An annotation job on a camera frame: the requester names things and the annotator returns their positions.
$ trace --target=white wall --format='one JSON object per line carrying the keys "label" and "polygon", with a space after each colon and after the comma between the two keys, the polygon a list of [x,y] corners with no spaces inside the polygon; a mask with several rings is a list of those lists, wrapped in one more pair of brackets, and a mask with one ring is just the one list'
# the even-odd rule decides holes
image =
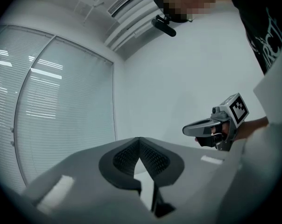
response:
{"label": "white wall", "polygon": [[83,47],[114,62],[114,115],[117,139],[125,139],[130,135],[130,118],[127,112],[124,61],[107,48],[102,40],[104,31],[96,24],[86,23],[84,18],[55,5],[23,0],[15,2],[2,17],[0,24],[23,26],[48,32]]}
{"label": "white wall", "polygon": [[125,62],[132,136],[200,147],[182,127],[239,92],[247,120],[265,116],[253,93],[263,78],[237,12],[217,12],[162,35]]}

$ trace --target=metal frame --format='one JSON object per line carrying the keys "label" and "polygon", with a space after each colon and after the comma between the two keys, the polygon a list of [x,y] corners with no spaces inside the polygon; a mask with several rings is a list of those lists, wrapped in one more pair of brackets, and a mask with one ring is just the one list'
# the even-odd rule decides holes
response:
{"label": "metal frame", "polygon": [[78,44],[78,43],[75,43],[75,42],[72,42],[72,41],[70,41],[70,40],[68,40],[68,39],[65,39],[64,37],[57,36],[57,35],[54,35],[54,34],[50,34],[50,33],[48,33],[48,32],[43,32],[43,31],[41,31],[41,30],[37,30],[37,29],[33,29],[33,28],[22,27],[22,26],[16,26],[16,25],[13,25],[13,24],[11,24],[11,25],[4,25],[4,28],[0,31],[0,34],[1,34],[7,27],[22,28],[22,29],[27,29],[27,30],[31,30],[31,31],[39,32],[39,33],[44,33],[44,34],[47,34],[47,35],[51,35],[51,36],[52,36],[52,37],[50,38],[50,40],[42,47],[42,49],[40,50],[40,52],[38,53],[38,55],[35,57],[35,59],[32,61],[32,64],[31,64],[31,66],[30,66],[30,68],[29,68],[27,74],[26,74],[26,75],[24,76],[24,78],[23,78],[22,85],[21,85],[21,87],[20,87],[20,89],[19,89],[19,91],[18,91],[18,97],[17,97],[16,102],[15,102],[15,104],[14,104],[14,112],[13,112],[13,113],[14,113],[14,117],[13,117],[13,123],[12,123],[12,133],[13,133],[13,143],[12,143],[12,144],[13,144],[14,149],[15,149],[16,160],[17,160],[17,163],[18,163],[18,167],[19,167],[21,176],[22,176],[22,178],[23,178],[23,181],[24,181],[24,183],[25,183],[25,186],[27,186],[27,185],[28,185],[28,182],[27,182],[27,180],[26,180],[25,174],[24,174],[24,172],[23,172],[23,170],[22,170],[22,167],[21,167],[21,159],[20,159],[20,156],[19,156],[19,151],[18,151],[18,146],[17,146],[17,138],[16,138],[16,135],[15,135],[15,134],[16,134],[16,130],[15,130],[15,128],[16,128],[16,120],[17,120],[17,115],[16,115],[16,113],[17,113],[17,106],[18,106],[18,102],[19,102],[20,95],[21,95],[21,91],[22,91],[22,89],[23,89],[23,87],[24,87],[24,84],[25,84],[25,82],[26,82],[26,79],[27,79],[27,77],[28,77],[28,75],[29,75],[29,73],[30,73],[30,69],[35,65],[36,61],[37,61],[37,60],[39,59],[39,57],[42,55],[42,53],[43,53],[44,50],[47,48],[47,46],[49,46],[50,43],[51,43],[55,38],[60,38],[60,39],[63,39],[63,40],[65,40],[65,41],[67,41],[67,42],[70,42],[70,43],[74,44],[76,47],[79,47],[79,48],[84,49],[84,50],[86,50],[86,51],[88,51],[88,52],[91,52],[91,53],[94,54],[95,56],[97,56],[97,57],[99,57],[99,58],[101,58],[101,59],[103,59],[103,60],[108,61],[108,62],[111,63],[111,65],[113,66],[113,71],[112,71],[112,72],[113,72],[113,75],[112,75],[112,93],[113,93],[113,98],[112,98],[112,99],[113,99],[114,134],[115,134],[115,140],[118,140],[118,139],[117,139],[117,133],[116,133],[116,123],[115,123],[115,99],[114,99],[114,74],[115,74],[115,69],[114,69],[114,62],[112,62],[112,61],[106,59],[105,57],[99,55],[99,54],[96,53],[96,52],[93,52],[93,51],[91,51],[91,50],[85,48],[84,46],[81,46],[81,45]]}

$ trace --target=forearm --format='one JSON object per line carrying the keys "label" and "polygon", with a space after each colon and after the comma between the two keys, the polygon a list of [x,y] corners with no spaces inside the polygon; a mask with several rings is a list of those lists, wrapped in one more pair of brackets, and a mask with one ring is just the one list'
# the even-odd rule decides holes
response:
{"label": "forearm", "polygon": [[239,128],[238,128],[238,133],[234,139],[236,140],[241,140],[241,139],[246,139],[248,138],[256,129],[265,127],[268,125],[268,119],[267,117],[257,119],[257,120],[252,120],[248,122],[242,123]]}

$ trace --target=hand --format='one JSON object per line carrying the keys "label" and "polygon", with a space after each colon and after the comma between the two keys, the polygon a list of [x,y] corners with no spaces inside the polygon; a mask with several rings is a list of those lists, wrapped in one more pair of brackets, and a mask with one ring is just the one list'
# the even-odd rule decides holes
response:
{"label": "hand", "polygon": [[[211,132],[215,133],[216,128],[215,127],[211,128]],[[229,122],[225,122],[222,124],[222,133],[225,133],[226,135],[228,135],[228,132],[229,132]]]}

